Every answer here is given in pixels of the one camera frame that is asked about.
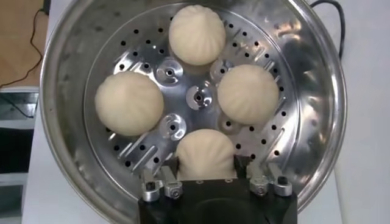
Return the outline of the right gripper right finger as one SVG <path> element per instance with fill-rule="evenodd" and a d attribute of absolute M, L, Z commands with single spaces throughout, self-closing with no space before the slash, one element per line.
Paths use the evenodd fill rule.
<path fill-rule="evenodd" d="M 248 156 L 234 156 L 234 168 L 238 179 L 249 180 L 249 189 L 255 195 L 264 197 L 272 191 L 280 197 L 293 194 L 292 184 L 276 163 L 259 163 Z"/>

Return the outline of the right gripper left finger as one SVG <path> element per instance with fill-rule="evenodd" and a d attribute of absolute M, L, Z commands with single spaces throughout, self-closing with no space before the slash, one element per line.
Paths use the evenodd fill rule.
<path fill-rule="evenodd" d="M 179 160 L 169 159 L 163 163 L 156 174 L 149 168 L 144 168 L 141 173 L 141 198 L 152 203 L 163 195 L 173 200 L 179 199 L 183 194 L 183 184 L 177 179 Z"/>

